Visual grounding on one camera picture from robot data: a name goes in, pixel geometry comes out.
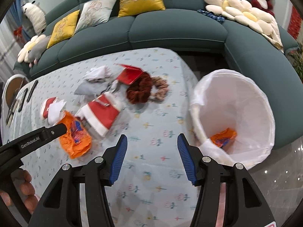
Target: patterned tablecloth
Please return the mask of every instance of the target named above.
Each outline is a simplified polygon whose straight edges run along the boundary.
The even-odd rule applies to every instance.
[[[61,149],[59,140],[23,158],[24,169],[32,175],[32,183],[41,196],[51,179],[65,163],[73,167],[84,165],[105,149],[116,145],[121,134],[128,137],[128,150],[120,176],[112,187],[106,187],[112,217],[116,226],[189,226],[198,190],[187,180],[177,149],[177,136],[184,133],[189,143],[194,136],[188,112],[189,96],[197,79],[186,63],[173,51],[162,48],[125,51],[85,60],[60,68],[38,79],[31,101],[14,115],[9,137],[18,138],[42,126],[42,102],[57,96],[67,101],[66,110],[75,114],[85,105],[83,98],[74,95],[81,78],[91,67],[108,65],[114,74],[122,71],[118,64],[131,64],[151,76],[168,80],[169,94],[162,103],[148,102],[131,105],[125,97],[125,86],[115,96],[124,108],[104,139],[93,135],[91,150],[77,159],[70,159]],[[24,88],[31,88],[33,82]],[[81,185],[81,215],[83,227],[88,226]]]

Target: trash bag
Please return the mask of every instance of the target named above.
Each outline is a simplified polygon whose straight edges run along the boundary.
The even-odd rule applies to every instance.
[[[242,163],[248,170],[271,153],[275,119],[265,93],[253,80],[227,69],[204,76],[191,97],[190,113],[203,155],[228,166]],[[209,139],[227,128],[237,132],[225,151]]]

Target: orange wrapper in trash can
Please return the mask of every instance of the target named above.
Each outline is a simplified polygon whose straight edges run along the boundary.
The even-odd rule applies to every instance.
[[[233,129],[227,128],[221,133],[211,136],[210,139],[215,145],[217,145],[219,148],[222,148],[226,145],[232,144],[236,136],[237,133]]]
[[[67,133],[59,137],[63,150],[71,159],[82,156],[91,148],[91,136],[80,120],[71,113],[64,111],[64,118],[59,122],[66,125]]]

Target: dark red scrunchie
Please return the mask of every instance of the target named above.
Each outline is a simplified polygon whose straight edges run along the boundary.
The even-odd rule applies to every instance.
[[[143,72],[141,76],[128,87],[126,97],[131,104],[146,103],[151,95],[152,78],[147,72]]]

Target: screw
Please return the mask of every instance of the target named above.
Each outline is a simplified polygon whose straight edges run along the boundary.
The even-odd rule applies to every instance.
[[[95,158],[95,162],[96,163],[102,163],[103,162],[103,158],[102,157],[97,157],[97,158]]]
[[[237,163],[236,168],[239,170],[242,170],[244,168],[244,166],[241,163]]]
[[[204,157],[202,158],[202,160],[203,160],[205,163],[208,163],[208,162],[211,161],[211,158],[209,158],[208,156],[204,156]]]
[[[63,170],[63,171],[67,171],[70,167],[71,167],[71,166],[70,166],[69,164],[64,164],[64,165],[62,166],[62,170]]]

